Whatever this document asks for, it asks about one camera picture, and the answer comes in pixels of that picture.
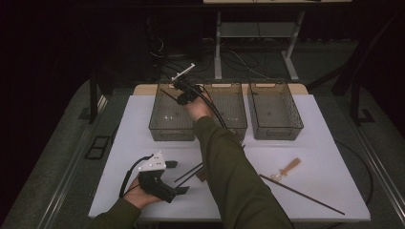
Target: person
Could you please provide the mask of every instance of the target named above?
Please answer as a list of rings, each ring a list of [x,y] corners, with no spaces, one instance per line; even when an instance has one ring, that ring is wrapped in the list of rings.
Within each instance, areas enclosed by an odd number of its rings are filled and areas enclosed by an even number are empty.
[[[198,97],[184,107],[195,120],[204,174],[224,228],[292,228],[270,188],[245,157],[238,139],[214,122],[208,105]],[[135,178],[130,188],[137,185]],[[137,187],[118,199],[108,212],[94,218],[88,228],[132,228],[141,209],[157,201],[160,200]]]

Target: hand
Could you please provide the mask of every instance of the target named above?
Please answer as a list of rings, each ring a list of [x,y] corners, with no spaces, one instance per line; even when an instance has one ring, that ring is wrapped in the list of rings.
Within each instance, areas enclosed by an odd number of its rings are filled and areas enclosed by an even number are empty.
[[[128,202],[132,203],[139,209],[146,207],[147,205],[161,201],[160,198],[157,198],[151,194],[147,194],[143,189],[139,187],[138,177],[136,177],[131,185],[129,186],[128,190],[130,190],[125,196],[123,197]]]
[[[202,93],[208,100],[212,101],[211,98],[206,93]],[[203,116],[214,116],[212,109],[205,103],[205,101],[198,97],[193,102],[184,105],[184,108],[188,111],[191,118],[194,121],[200,119]]]

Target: white table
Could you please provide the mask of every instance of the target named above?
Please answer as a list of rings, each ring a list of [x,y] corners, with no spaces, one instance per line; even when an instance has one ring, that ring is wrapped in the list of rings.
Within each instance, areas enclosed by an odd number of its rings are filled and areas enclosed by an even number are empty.
[[[245,153],[258,174],[270,176],[295,157],[301,164],[282,183],[344,212],[336,213],[322,205],[298,196],[276,184],[265,181],[292,221],[361,221],[370,213],[334,144],[330,131],[312,95],[293,96],[305,128],[295,141],[258,141],[253,138],[245,97],[248,128]],[[133,95],[125,109],[96,196],[89,213],[93,218],[108,211],[118,197],[127,170],[143,156],[162,151],[166,160],[176,160],[176,169],[167,169],[162,180],[175,187],[173,180],[202,161],[198,140],[190,142],[155,142],[148,129],[155,97]],[[218,221],[220,215],[206,182],[192,177],[186,195],[172,203],[160,202],[142,211],[139,220]]]

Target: plastic storage container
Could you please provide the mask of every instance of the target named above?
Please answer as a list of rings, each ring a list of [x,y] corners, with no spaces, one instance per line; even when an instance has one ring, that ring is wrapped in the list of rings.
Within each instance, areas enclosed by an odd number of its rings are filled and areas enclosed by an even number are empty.
[[[173,98],[162,90],[177,98],[180,90],[176,90],[170,80],[161,80],[156,92],[149,130],[155,141],[192,141],[195,139],[194,121]]]
[[[285,79],[252,78],[247,96],[255,139],[295,140],[304,128]]]
[[[204,87],[230,130],[241,142],[245,139],[247,121],[242,83],[239,79],[207,79]],[[218,118],[215,122],[221,125]]]

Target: green sleeve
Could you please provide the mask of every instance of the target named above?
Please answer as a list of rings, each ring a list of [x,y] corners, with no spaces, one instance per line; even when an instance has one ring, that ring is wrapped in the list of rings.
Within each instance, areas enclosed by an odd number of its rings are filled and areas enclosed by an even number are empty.
[[[87,229],[132,229],[140,216],[140,209],[123,198],[119,198],[106,213],[95,217]]]
[[[194,131],[200,141],[206,180],[225,228],[292,228],[231,132],[208,116],[196,122]]]

